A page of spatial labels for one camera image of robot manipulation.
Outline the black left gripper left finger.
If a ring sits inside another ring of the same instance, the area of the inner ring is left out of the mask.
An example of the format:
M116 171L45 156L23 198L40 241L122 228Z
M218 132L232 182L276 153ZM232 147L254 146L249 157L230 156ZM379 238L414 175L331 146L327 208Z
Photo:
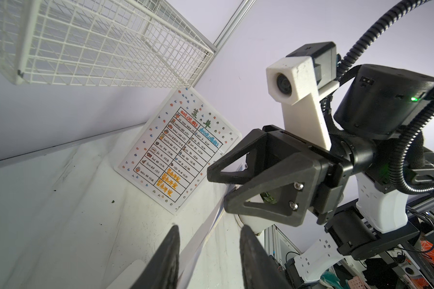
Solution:
M176 289L179 253L180 232L178 225L174 225L131 289Z

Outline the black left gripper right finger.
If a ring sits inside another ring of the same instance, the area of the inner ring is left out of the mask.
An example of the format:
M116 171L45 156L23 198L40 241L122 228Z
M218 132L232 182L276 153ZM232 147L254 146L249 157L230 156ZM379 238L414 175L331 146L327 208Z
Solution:
M239 247L245 289L292 288L248 225L241 230Z

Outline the large dim sum menu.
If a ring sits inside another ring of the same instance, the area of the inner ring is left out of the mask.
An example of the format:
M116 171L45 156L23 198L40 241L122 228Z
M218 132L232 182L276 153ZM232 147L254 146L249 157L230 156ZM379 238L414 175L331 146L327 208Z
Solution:
M196 267L201 251L218 225L224 211L223 199L209 214L205 222L184 247L179 257L178 283L184 285L189 282Z

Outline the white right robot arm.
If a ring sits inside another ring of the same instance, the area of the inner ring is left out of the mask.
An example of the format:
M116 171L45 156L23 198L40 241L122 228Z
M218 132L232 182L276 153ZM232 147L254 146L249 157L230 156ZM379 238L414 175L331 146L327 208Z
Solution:
M434 197L434 152L423 137L434 118L434 77L357 60L421 5L398 2L344 57L333 42L309 43L266 69L284 128L252 130L207 178L234 185L224 198L228 213L300 226L310 211L325 233L277 269L244 225L245 288L310 289L346 256L368 259L417 236L407 200Z

